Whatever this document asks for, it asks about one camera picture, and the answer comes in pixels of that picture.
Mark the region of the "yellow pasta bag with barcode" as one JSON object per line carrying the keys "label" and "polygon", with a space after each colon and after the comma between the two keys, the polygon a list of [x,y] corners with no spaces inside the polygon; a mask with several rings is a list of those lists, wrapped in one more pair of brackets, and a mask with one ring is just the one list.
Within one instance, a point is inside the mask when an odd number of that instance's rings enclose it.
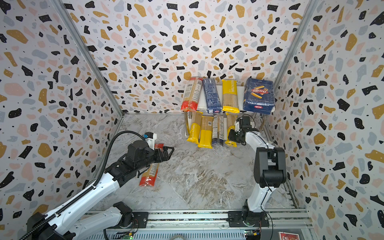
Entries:
{"label": "yellow pasta bag with barcode", "polygon": [[230,131],[235,129],[235,123],[237,120],[237,115],[226,113],[227,117],[227,140],[225,141],[225,144],[230,147],[237,147],[237,143],[230,140]]}

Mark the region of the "yellow Pastatime spaghetti bag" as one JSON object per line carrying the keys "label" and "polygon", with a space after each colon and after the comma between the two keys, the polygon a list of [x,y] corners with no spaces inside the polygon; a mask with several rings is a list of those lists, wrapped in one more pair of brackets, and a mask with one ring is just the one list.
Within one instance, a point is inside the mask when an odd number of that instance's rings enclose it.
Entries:
{"label": "yellow Pastatime spaghetti bag", "polygon": [[237,81],[222,80],[223,86],[223,111],[238,114],[240,112],[238,104]]}

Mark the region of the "blue spaghetti box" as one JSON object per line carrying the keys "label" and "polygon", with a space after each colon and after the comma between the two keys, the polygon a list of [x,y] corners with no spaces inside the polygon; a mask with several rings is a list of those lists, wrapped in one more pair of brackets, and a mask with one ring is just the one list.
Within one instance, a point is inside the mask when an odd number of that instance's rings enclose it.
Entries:
{"label": "blue spaghetti box", "polygon": [[208,114],[221,113],[222,104],[220,102],[216,81],[214,79],[203,79],[203,87]]}

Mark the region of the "blue Barilla pasta box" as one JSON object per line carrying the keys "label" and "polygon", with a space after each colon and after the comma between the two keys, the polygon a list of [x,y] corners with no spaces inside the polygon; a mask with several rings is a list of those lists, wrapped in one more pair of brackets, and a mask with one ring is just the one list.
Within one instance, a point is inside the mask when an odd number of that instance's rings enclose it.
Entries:
{"label": "blue Barilla pasta box", "polygon": [[274,82],[248,78],[244,91],[244,111],[270,115],[274,107]]}

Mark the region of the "red clear spaghetti bag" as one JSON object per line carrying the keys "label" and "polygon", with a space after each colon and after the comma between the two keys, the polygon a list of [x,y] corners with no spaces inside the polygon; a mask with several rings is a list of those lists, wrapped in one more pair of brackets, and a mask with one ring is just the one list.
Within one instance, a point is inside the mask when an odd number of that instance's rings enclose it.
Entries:
{"label": "red clear spaghetti bag", "polygon": [[194,77],[187,81],[181,105],[182,112],[195,112],[197,110],[202,85],[203,78]]}

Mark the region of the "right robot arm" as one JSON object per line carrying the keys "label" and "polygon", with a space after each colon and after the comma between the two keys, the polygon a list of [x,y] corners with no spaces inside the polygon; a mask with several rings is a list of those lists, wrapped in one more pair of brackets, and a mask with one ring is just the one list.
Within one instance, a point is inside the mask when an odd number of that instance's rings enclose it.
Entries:
{"label": "right robot arm", "polygon": [[252,127],[249,116],[241,116],[236,120],[235,128],[229,132],[229,140],[250,146],[255,151],[253,176],[256,182],[242,210],[228,212],[229,226],[269,227],[272,221],[265,210],[265,204],[272,193],[287,180],[285,150],[268,143],[260,132]]}

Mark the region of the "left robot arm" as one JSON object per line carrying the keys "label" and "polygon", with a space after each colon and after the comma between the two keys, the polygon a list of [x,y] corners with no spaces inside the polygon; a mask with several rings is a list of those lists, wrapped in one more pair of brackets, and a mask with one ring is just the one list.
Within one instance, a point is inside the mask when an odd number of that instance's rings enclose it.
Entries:
{"label": "left robot arm", "polygon": [[173,147],[155,148],[154,139],[138,140],[128,146],[128,151],[111,164],[99,180],[66,203],[43,215],[36,213],[27,221],[23,240],[83,240],[110,227],[138,228],[133,210],[123,202],[109,209],[82,219],[81,217],[109,194],[131,179],[141,175],[152,164],[168,161]]}

